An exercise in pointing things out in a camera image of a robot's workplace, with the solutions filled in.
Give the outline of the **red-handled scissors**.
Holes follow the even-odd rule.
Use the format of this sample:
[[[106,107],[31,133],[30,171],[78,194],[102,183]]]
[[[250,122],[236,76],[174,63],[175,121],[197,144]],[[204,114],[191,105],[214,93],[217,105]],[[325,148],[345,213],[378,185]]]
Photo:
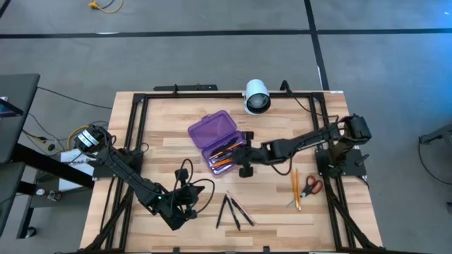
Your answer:
[[[315,195],[323,188],[323,182],[316,179],[314,176],[308,176],[305,181],[305,187],[301,192],[300,197],[305,198],[308,195]]]

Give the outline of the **black pen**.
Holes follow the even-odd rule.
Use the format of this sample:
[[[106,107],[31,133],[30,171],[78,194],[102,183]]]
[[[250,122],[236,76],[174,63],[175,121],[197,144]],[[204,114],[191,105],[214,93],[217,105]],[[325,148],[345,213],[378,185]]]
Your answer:
[[[220,221],[221,221],[221,218],[222,218],[222,213],[223,213],[223,210],[224,210],[226,202],[227,202],[227,195],[225,194],[224,198],[222,200],[222,204],[221,204],[221,207],[220,207],[218,218],[217,218],[217,221],[216,221],[216,224],[215,224],[215,228],[216,229],[220,226]]]
[[[250,217],[250,215],[245,211],[245,209],[234,199],[231,198],[232,204],[240,211],[243,217],[248,221],[251,226],[255,226],[255,221]]]
[[[236,225],[236,227],[237,227],[237,230],[238,230],[238,231],[241,231],[241,225],[240,225],[239,220],[237,219],[237,216],[236,216],[236,214],[235,214],[235,212],[234,212],[234,208],[233,208],[233,206],[232,206],[232,202],[231,202],[231,200],[230,200],[229,197],[226,197],[226,198],[227,198],[227,204],[228,204],[229,207],[230,207],[230,211],[231,211],[231,213],[232,213],[232,217],[233,217],[234,223],[235,223],[235,225]]]

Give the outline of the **black power bar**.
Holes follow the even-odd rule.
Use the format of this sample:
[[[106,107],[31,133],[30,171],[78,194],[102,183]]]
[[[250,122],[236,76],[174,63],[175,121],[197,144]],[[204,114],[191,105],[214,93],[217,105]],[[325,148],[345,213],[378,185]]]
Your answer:
[[[162,91],[218,91],[218,87],[215,84],[195,84],[195,85],[166,85],[155,86],[153,88],[156,92]]]

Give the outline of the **white paper sheet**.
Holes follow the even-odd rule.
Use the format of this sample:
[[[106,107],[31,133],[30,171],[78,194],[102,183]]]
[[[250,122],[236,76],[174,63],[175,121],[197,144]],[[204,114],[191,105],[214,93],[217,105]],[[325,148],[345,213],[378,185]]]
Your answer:
[[[70,167],[77,169],[89,176],[93,176],[94,167],[88,164],[93,159],[85,156],[78,149],[72,149],[68,152],[62,152],[60,155],[60,162],[68,164]],[[71,191],[76,188],[81,188],[81,185],[73,183],[64,179],[59,179],[60,191]]]

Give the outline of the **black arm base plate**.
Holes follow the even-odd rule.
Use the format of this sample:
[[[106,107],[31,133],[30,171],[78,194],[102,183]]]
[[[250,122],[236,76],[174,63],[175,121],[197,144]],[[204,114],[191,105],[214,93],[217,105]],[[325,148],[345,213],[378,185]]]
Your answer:
[[[138,174],[141,173],[143,165],[143,153],[142,152],[127,152],[125,155],[120,155],[120,157]],[[95,178],[107,178],[113,177],[114,172],[111,171],[107,166],[91,161],[88,163],[94,168],[93,177]]]
[[[330,150],[315,152],[319,174],[331,178],[339,176],[366,176],[364,161],[369,154],[362,155],[361,150],[351,149],[343,155],[333,156]]]

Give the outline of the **white spotlight lamp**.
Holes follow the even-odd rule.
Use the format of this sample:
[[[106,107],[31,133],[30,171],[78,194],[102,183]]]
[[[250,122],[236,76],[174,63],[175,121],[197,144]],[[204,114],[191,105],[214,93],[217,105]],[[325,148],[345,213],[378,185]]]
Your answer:
[[[270,108],[271,100],[268,88],[259,79],[250,80],[244,93],[244,110],[251,115],[263,114]]]

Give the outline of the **black metal table frame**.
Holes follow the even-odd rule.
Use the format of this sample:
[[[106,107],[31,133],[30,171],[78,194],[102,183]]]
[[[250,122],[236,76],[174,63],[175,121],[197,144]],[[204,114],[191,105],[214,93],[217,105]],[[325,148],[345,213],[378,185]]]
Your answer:
[[[188,134],[188,128],[204,116],[225,110],[241,131],[254,132],[254,144],[268,140],[293,138],[323,125],[320,116],[307,108],[316,107],[329,121],[347,116],[349,111],[341,92],[325,92],[315,97],[293,99],[282,92],[271,100],[270,109],[251,116],[244,110],[240,92],[200,92],[190,97],[155,92],[147,104],[132,92],[119,92],[109,120],[109,131],[117,137],[117,147],[134,147],[136,138],[127,130],[143,132],[145,144],[142,175],[167,189],[174,185],[174,172],[182,162],[194,171],[194,180],[205,189],[196,209],[199,216],[173,231],[159,217],[151,215],[139,202],[133,202],[130,220],[117,222],[114,233],[104,244],[125,253],[169,252],[249,252],[269,247],[271,251],[334,250],[337,243],[346,246],[347,229],[339,221],[338,238],[333,235],[331,213],[325,193],[302,201],[301,212],[290,207],[293,197],[288,165],[257,165],[251,178],[243,179],[233,169],[220,176],[210,172],[200,150]],[[256,222],[251,226],[234,206],[241,225],[237,230],[229,205],[225,204],[220,226],[216,229],[224,195],[231,192]]]

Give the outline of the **purple plastic pencil box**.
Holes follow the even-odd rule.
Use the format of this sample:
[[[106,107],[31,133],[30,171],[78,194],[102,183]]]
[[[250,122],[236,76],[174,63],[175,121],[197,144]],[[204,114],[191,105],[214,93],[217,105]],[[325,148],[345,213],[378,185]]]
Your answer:
[[[188,134],[195,146],[201,150],[202,158],[214,175],[221,175],[235,166],[234,163],[231,163],[222,167],[212,167],[213,163],[217,161],[232,158],[234,149],[220,157],[213,159],[209,159],[209,157],[231,145],[240,142],[243,142],[241,146],[245,144],[242,132],[237,130],[236,123],[225,110],[204,116],[188,128]]]

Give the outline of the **dark grey desk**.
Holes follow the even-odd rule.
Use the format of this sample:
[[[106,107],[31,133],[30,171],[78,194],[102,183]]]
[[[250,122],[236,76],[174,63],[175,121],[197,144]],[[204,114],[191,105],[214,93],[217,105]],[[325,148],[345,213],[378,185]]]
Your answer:
[[[22,116],[0,118],[0,164],[9,162],[34,100],[40,75],[0,75],[0,97],[23,111]]]

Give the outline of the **black pens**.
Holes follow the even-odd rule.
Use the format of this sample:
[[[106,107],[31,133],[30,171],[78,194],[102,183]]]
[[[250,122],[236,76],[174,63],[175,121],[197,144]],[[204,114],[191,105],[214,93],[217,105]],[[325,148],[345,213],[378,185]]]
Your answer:
[[[244,207],[237,201],[233,194],[227,191],[227,194],[232,202],[232,204],[239,210],[243,217],[248,221],[251,226],[255,226],[256,222],[252,219],[251,215],[244,209]]]

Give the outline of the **black desk frame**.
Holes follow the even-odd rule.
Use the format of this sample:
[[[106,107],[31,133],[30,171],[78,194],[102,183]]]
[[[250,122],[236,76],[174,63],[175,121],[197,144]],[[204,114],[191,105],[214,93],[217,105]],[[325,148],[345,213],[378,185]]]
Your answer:
[[[35,177],[32,182],[23,181],[26,167],[46,175]],[[17,144],[9,159],[0,163],[0,236],[3,235],[13,202],[18,196],[27,198],[26,206],[18,227],[17,238],[31,235],[30,225],[34,209],[54,207],[64,198],[74,198],[77,191],[94,187],[92,176],[67,164]]]

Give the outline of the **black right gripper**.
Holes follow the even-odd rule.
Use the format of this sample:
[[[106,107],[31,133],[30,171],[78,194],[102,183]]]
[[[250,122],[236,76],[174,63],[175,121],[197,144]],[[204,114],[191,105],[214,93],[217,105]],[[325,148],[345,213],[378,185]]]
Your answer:
[[[242,135],[245,144],[244,146],[236,147],[232,151],[232,161],[234,164],[241,166],[239,176],[241,178],[249,178],[254,175],[254,168],[251,163],[261,160],[262,152],[251,146],[251,141],[254,139],[253,131],[244,131]]]

